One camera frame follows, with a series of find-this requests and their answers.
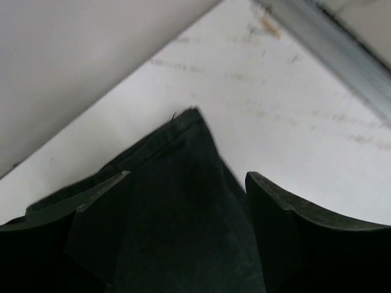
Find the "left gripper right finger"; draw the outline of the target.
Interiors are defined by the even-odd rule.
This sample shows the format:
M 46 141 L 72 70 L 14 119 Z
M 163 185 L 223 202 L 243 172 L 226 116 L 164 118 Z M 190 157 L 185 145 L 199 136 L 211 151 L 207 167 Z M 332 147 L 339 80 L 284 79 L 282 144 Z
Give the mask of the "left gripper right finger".
M 389 292 L 390 227 L 338 214 L 257 172 L 245 180 L 267 292 Z

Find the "black trousers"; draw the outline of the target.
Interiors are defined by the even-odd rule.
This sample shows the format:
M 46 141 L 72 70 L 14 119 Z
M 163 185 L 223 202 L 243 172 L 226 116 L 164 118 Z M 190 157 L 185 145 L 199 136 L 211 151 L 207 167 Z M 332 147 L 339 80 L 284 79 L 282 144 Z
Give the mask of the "black trousers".
M 106 292 L 265 291 L 246 193 L 196 108 L 26 213 L 121 172 L 121 182 L 75 214 L 67 247 Z

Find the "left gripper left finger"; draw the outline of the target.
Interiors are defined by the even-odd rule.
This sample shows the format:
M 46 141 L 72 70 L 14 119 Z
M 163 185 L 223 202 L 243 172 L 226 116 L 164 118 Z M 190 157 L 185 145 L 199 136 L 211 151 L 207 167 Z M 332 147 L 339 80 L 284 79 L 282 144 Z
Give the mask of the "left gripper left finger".
M 114 281 L 128 172 L 68 186 L 1 225 L 2 292 L 104 292 Z

